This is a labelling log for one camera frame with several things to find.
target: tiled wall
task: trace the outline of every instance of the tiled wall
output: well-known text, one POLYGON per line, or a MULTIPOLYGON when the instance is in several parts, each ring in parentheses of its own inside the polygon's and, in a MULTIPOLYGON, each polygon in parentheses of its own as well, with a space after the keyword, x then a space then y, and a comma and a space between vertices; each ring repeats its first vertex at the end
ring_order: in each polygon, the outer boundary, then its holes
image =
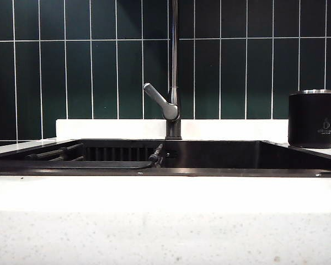
MULTIPOLYGON (((153 119, 166 94, 169 0, 0 0, 0 144, 56 119, 153 119)), ((331 0, 179 0, 184 119, 285 119, 331 89, 331 0)))

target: sink basin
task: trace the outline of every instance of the sink basin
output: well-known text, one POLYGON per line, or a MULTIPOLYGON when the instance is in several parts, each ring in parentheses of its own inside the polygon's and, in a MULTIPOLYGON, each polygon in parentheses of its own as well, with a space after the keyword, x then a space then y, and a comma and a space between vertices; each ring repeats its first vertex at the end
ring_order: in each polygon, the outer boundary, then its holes
POLYGON ((0 172, 144 169, 162 144, 157 169, 328 169, 331 156, 268 141, 88 140, 0 154, 0 172))

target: mug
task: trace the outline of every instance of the mug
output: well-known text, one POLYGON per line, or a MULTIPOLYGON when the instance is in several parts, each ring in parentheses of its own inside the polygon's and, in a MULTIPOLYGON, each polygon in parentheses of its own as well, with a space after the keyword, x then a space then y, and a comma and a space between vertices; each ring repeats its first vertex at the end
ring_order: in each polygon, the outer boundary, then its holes
POLYGON ((331 148, 331 90, 302 90, 291 94, 288 120, 290 145, 331 148))

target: kitchen sink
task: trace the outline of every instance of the kitchen sink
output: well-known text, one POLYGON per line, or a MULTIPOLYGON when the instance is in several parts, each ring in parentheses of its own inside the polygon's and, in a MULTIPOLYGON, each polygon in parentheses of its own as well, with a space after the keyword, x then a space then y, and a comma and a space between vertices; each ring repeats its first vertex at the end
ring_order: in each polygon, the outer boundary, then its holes
POLYGON ((291 170, 290 172, 318 169, 319 171, 313 172, 315 174, 321 170, 331 172, 331 156, 268 141, 91 139, 0 154, 0 174, 66 174, 68 169, 75 174, 79 174, 78 169, 84 169, 84 174, 94 172, 117 175, 151 174, 150 172, 202 174, 200 172, 204 172, 203 169, 210 169, 207 172, 217 174, 267 173, 272 172, 272 169, 291 170))

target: faucet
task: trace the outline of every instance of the faucet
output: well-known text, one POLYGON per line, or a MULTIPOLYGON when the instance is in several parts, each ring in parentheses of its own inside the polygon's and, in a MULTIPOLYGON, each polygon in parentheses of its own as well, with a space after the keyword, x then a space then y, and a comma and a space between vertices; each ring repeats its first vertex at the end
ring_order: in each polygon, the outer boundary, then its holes
POLYGON ((150 83, 143 90, 162 108, 166 122, 166 140, 181 140, 180 97, 178 92, 178 0, 172 0, 172 85, 167 101, 150 83))

